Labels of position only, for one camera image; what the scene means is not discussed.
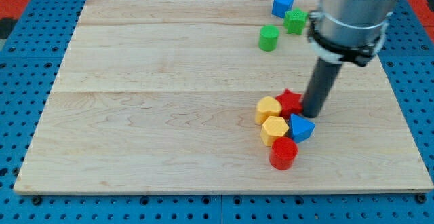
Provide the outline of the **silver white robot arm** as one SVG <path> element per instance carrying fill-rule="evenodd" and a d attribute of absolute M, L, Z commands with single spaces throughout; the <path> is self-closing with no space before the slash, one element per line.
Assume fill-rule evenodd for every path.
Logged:
<path fill-rule="evenodd" d="M 320 0 L 318 8 L 309 14 L 309 43 L 322 61 L 364 67 L 383 47 L 397 2 Z"/>

